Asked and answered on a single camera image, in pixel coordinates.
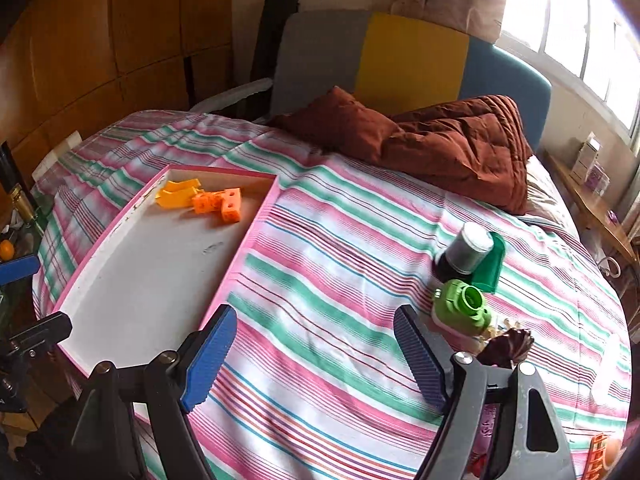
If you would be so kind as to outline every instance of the brown comforter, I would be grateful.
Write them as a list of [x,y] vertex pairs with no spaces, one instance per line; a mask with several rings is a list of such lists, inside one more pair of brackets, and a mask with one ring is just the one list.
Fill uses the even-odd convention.
[[324,148],[524,214],[526,163],[532,151],[511,98],[482,96],[391,119],[333,88],[307,108],[274,118],[272,125]]
[[380,165],[442,189],[524,214],[533,154],[516,103],[491,95],[435,105],[392,119]]

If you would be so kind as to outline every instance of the brown pillow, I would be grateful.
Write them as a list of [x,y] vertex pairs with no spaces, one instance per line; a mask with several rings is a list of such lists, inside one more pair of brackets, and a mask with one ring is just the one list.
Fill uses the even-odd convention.
[[392,134],[402,133],[391,119],[367,108],[337,86],[291,115],[274,117],[270,125],[372,164],[380,162],[382,142]]

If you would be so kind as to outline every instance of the metal screw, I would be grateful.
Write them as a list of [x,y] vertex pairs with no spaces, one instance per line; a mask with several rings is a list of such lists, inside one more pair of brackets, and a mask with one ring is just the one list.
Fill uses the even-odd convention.
[[97,365],[95,365],[95,371],[99,374],[105,374],[109,370],[111,370],[112,366],[113,363],[111,361],[101,361]]
[[178,358],[178,353],[174,350],[165,350],[160,354],[160,362],[165,365],[170,365]]
[[456,352],[455,354],[453,354],[453,357],[456,359],[456,361],[458,361],[461,365],[468,365],[471,364],[471,361],[473,361],[473,357],[471,357],[471,354],[467,353],[467,352]]
[[3,377],[2,381],[0,382],[2,383],[2,386],[4,386],[4,389],[7,390],[8,392],[14,389],[14,386],[11,384],[11,381],[6,377]]
[[525,375],[533,375],[536,373],[536,367],[531,363],[520,363],[518,368],[520,368],[520,371]]

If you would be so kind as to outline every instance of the white chair armrest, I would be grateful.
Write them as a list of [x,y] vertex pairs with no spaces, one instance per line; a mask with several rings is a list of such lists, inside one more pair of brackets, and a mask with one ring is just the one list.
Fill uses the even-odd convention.
[[217,110],[222,110],[228,106],[236,104],[242,99],[246,99],[250,95],[265,92],[273,86],[273,79],[265,77],[250,83],[236,86],[219,94],[213,95],[200,101],[190,112],[195,114],[208,114]]

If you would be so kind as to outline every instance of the window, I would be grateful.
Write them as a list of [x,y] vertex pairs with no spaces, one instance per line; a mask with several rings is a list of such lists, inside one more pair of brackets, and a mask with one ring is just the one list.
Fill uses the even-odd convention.
[[530,64],[588,89],[588,100],[606,107],[627,137],[633,134],[640,48],[612,0],[507,0],[502,33],[530,49],[520,56]]

